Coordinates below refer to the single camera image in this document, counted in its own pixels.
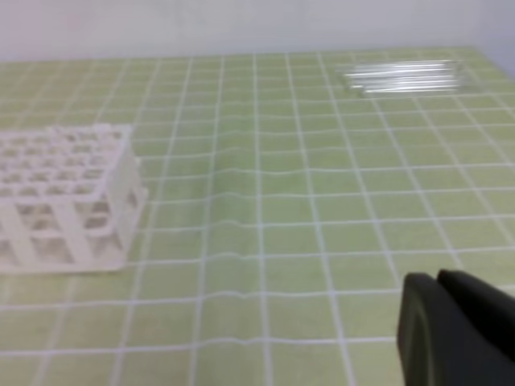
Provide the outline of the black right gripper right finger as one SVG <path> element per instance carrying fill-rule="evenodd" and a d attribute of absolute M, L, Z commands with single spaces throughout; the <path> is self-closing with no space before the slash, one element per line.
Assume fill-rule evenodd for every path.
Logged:
<path fill-rule="evenodd" d="M 464 271 L 442 269 L 437 281 L 485 339 L 514 353 L 514 297 Z"/>

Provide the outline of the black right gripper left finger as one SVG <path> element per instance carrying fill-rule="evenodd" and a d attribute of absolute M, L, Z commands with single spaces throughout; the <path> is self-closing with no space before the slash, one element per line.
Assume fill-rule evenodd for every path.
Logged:
<path fill-rule="evenodd" d="M 397 345 L 406 385 L 514 383 L 514 353 L 485 339 L 427 273 L 405 276 Z"/>

